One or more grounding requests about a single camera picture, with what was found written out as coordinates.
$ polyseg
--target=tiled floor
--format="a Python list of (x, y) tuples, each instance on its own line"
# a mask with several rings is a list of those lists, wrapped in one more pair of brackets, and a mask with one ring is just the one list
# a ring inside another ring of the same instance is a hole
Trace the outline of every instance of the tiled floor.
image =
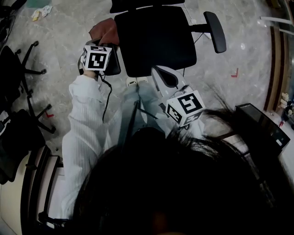
[[(101, 20), (114, 17), (110, 14), (111, 0), (52, 0), (50, 15), (32, 22), (34, 9), (20, 10), (8, 45), (22, 49), (21, 60), (29, 45), (40, 42), (33, 49), (28, 68), (48, 73), (41, 76), (27, 76), (29, 87), (34, 90), (33, 101), (38, 112), (48, 103), (53, 108), (54, 117), (49, 121), (56, 126), (55, 135), (44, 132), (49, 147), (60, 153), (62, 137), (70, 126), (67, 116), (72, 109), (68, 86), (78, 75), (77, 60), (83, 46), (90, 40), (89, 30)], [(214, 89), (234, 107), (251, 102), (262, 108), (265, 102), (271, 68), (271, 38), (269, 27), (259, 20), (260, 16), (271, 15), (271, 10), (263, 0), (186, 0), (186, 6), (197, 23), (204, 23), (203, 12), (214, 12), (225, 32), (227, 51), (216, 54), (212, 41), (202, 36), (196, 43), (198, 62), (187, 68), (185, 77), (192, 87), (200, 92), (208, 108), (218, 107)], [(196, 39), (199, 33), (193, 33)], [(107, 77), (113, 86), (106, 120), (109, 120), (120, 104), (121, 93), (127, 78), (119, 52), (122, 72)], [(238, 77), (232, 78), (238, 68)], [(105, 98), (108, 87), (102, 87)], [(15, 109), (27, 109), (25, 95), (18, 99)]]

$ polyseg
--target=brown cloth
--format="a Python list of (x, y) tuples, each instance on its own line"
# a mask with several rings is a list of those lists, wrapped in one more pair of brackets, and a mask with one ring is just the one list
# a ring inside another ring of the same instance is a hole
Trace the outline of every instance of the brown cloth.
[(90, 30), (89, 34), (92, 39), (101, 39), (99, 45), (103, 43), (119, 45), (118, 29), (112, 18), (99, 22)]

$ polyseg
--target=black and white cube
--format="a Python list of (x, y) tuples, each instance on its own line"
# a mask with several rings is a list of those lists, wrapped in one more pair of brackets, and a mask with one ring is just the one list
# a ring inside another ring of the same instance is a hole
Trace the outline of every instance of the black and white cube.
[(82, 63), (86, 70), (105, 71), (112, 48), (103, 46), (84, 47)]
[(198, 120), (204, 109), (200, 94), (195, 90), (167, 100), (165, 112), (183, 127)]

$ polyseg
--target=dark hair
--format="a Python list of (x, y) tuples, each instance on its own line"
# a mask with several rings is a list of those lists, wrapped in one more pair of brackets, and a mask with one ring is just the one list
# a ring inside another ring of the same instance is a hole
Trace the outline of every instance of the dark hair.
[[(234, 111), (226, 107), (204, 113), (244, 137), (251, 153), (260, 152)], [(74, 207), (76, 229), (195, 234), (275, 219), (252, 162), (224, 140), (196, 139), (179, 129), (165, 138), (155, 129), (142, 129), (126, 149), (109, 149), (89, 173)]]

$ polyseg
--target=red mark on floor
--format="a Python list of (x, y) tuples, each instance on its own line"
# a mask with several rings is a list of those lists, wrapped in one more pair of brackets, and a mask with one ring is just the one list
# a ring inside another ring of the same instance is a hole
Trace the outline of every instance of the red mark on floor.
[(45, 112), (45, 113), (48, 118), (54, 117), (54, 114), (48, 114), (47, 112)]
[(237, 72), (235, 75), (231, 75), (232, 78), (237, 78), (238, 77), (238, 71), (239, 71), (239, 68), (237, 68)]

